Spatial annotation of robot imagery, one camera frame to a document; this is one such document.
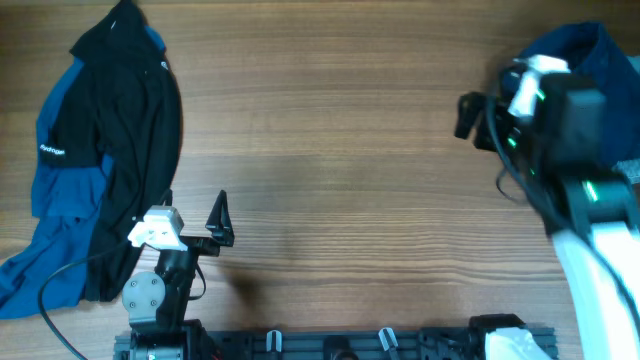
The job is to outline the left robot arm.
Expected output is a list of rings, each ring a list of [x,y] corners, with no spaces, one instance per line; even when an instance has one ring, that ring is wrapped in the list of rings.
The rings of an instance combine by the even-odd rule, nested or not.
[[[184,235],[184,222],[172,206],[172,192],[136,221],[128,235],[135,248],[159,252],[152,271],[133,275],[123,286],[122,304],[128,312],[129,336],[115,340],[115,359],[221,359],[223,353],[199,320],[185,318],[187,305],[199,297],[191,293],[203,272],[202,256],[217,257],[234,245],[227,193],[220,191],[205,223],[207,237]]]

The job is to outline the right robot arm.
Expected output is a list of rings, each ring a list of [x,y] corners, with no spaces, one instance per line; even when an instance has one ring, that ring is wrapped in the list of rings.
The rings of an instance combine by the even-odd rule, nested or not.
[[[598,156],[606,98],[590,79],[551,73],[531,116],[498,91],[457,102],[454,135],[497,154],[540,216],[571,292],[587,359],[639,356],[639,205],[632,185]]]

